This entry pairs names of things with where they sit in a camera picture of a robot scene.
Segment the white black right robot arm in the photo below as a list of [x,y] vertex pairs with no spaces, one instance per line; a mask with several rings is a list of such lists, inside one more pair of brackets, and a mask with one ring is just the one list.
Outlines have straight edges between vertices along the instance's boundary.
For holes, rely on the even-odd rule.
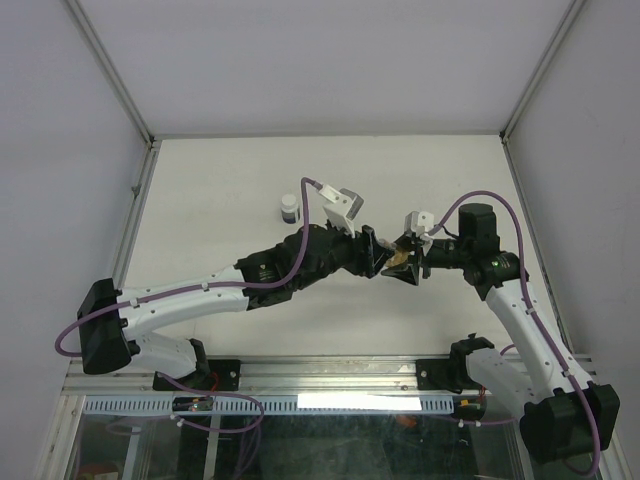
[[416,285],[435,269],[461,270],[509,334],[526,371],[512,367],[486,338],[470,335],[452,344],[445,362],[427,368],[427,381],[454,393],[488,389],[540,464],[605,451],[620,408],[614,388],[596,383],[553,333],[521,255],[501,248],[492,206],[460,206],[458,227],[451,238],[436,239],[432,214],[409,213],[395,242],[397,257],[383,273]]

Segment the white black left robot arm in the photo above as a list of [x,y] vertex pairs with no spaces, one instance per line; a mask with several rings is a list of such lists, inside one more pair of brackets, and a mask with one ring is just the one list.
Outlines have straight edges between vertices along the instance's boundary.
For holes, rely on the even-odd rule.
[[340,269],[373,278],[393,254],[369,226],[349,235],[312,224],[199,282],[118,290],[112,279],[99,280],[77,312],[83,371],[101,375],[133,365],[201,387],[210,373],[202,343],[169,339],[158,329],[277,305]]

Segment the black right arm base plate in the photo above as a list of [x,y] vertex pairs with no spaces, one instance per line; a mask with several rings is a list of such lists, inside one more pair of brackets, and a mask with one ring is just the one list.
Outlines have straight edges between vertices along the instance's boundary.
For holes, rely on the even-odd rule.
[[483,385],[470,376],[474,367],[479,370],[481,358],[467,357],[465,360],[451,358],[418,359],[415,361],[417,389],[419,391],[444,390],[461,394],[464,390],[481,390]]

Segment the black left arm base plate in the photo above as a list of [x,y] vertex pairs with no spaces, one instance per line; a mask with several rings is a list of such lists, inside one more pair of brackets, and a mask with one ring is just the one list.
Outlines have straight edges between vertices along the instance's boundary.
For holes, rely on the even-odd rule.
[[208,367],[175,381],[197,390],[236,392],[239,390],[242,362],[239,359],[209,359]]

